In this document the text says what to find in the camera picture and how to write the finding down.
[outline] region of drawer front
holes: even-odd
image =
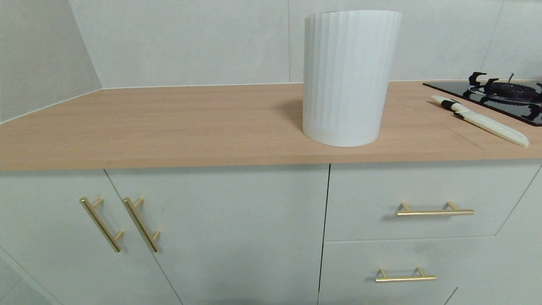
[[[326,241],[495,235],[540,167],[539,160],[332,164]],[[396,216],[472,209],[474,215]]]
[[[320,305],[445,304],[468,276],[466,268],[484,259],[483,249],[495,237],[369,242],[326,242],[322,257]],[[417,276],[420,267],[430,281],[377,283],[382,277]]]

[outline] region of cabinet handle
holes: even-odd
[[[437,279],[434,275],[426,275],[422,268],[416,267],[416,271],[420,274],[419,276],[405,276],[405,277],[388,277],[383,268],[380,268],[379,273],[382,277],[375,278],[377,283],[389,283],[389,282],[410,282],[410,281],[433,281]]]
[[[94,223],[96,224],[96,226],[98,226],[98,229],[100,229],[100,232],[102,232],[105,239],[109,242],[113,250],[116,253],[120,252],[121,248],[118,243],[118,240],[122,237],[122,235],[124,234],[124,231],[123,230],[119,231],[117,235],[115,235],[115,237],[111,236],[111,234],[109,234],[109,232],[107,231],[107,228],[104,222],[98,217],[98,215],[96,214],[96,211],[94,210],[96,209],[97,206],[104,203],[104,200],[102,198],[99,198],[93,204],[91,204],[91,202],[88,201],[86,197],[83,197],[79,199],[79,202],[83,205],[83,207],[85,208],[85,211],[87,211],[88,215],[92,218],[92,220],[94,220]]]
[[[401,202],[401,207],[403,208],[400,211],[395,211],[396,216],[458,216],[458,215],[474,215],[473,209],[458,208],[453,202],[446,202],[451,209],[437,209],[429,211],[411,211],[406,202]]]
[[[149,249],[151,249],[151,251],[154,253],[158,252],[158,245],[156,244],[156,240],[158,240],[158,237],[160,236],[160,231],[156,231],[151,237],[151,235],[149,234],[149,230],[141,221],[141,216],[139,215],[139,212],[137,210],[137,208],[143,204],[143,198],[139,198],[135,201],[134,204],[132,203],[132,200],[130,200],[130,198],[128,197],[124,198],[122,202],[128,210],[128,214],[130,214],[130,217],[132,217],[132,220],[134,221],[137,230],[141,234],[141,237],[143,237],[143,240],[147,243],[147,246],[149,246]]]

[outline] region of white cabinet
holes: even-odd
[[[494,237],[326,242],[322,258],[320,305],[444,305],[466,279],[465,263],[494,243]],[[386,277],[435,280],[376,282]]]
[[[542,303],[542,171],[448,305]]]
[[[328,166],[107,172],[184,305],[316,305]]]
[[[79,203],[113,234],[115,253]],[[64,305],[180,304],[103,170],[0,173],[0,245]]]
[[[332,164],[326,241],[493,236],[540,160]],[[474,215],[397,217],[401,203]]]

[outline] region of white container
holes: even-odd
[[[305,135],[338,147],[376,140],[400,23],[393,11],[305,19]]]

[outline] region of gas stove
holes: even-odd
[[[477,78],[487,73],[474,72],[466,81],[424,82],[423,84],[493,109],[533,126],[542,126],[542,84],[540,82],[512,83],[490,78],[485,84]]]

